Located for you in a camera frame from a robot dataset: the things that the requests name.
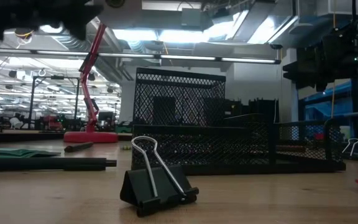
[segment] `monitor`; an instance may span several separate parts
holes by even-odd
[[[106,121],[108,118],[112,119],[113,112],[99,112],[99,121]]]

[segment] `binder clip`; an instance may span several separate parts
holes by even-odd
[[[353,161],[358,161],[358,149],[356,147],[356,144],[358,143],[358,139],[357,138],[351,138],[349,140],[347,140],[347,146],[345,147],[345,149],[342,151],[342,158],[343,159],[349,159],[349,160],[353,160]],[[349,152],[346,152],[346,149],[353,143],[352,146],[352,150]]]
[[[154,143],[153,153],[161,167],[150,167],[146,152],[135,142],[147,140]],[[198,188],[191,188],[180,165],[165,165],[157,152],[157,141],[147,136],[132,140],[135,150],[142,153],[146,169],[125,172],[120,199],[137,207],[137,216],[144,217],[159,210],[184,205],[197,200]]]

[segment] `wooden desk surface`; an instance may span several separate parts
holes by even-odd
[[[0,144],[63,151],[61,141]],[[72,157],[108,157],[106,172],[1,172],[0,224],[115,223],[358,223],[358,162],[336,174],[279,174],[189,177],[198,201],[137,218],[119,200],[131,152],[118,144],[95,145]]]

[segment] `black mesh organizer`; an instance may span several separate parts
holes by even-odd
[[[217,126],[226,77],[138,68],[134,124]]]
[[[133,137],[156,139],[164,162],[181,165],[186,175],[346,169],[334,120],[268,124],[261,114],[223,119],[224,77],[139,68],[136,82]],[[139,146],[150,165],[159,166],[153,144]],[[132,150],[132,170],[144,168],[142,154]]]
[[[137,125],[136,136],[155,138],[167,165],[182,165],[186,175],[335,172],[346,168],[340,157],[339,128],[330,123],[268,126],[250,121],[244,128]],[[139,145],[150,164],[158,166],[152,145]],[[142,155],[132,151],[132,169],[141,168]]]

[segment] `cable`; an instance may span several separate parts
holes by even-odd
[[[335,104],[335,81],[334,81],[334,87],[333,87],[333,100],[331,104],[331,118],[334,118],[334,104]]]
[[[188,1],[181,1],[178,5],[177,11],[179,11],[179,7],[183,4],[183,3],[187,3],[192,9],[194,9],[194,7],[188,2]]]

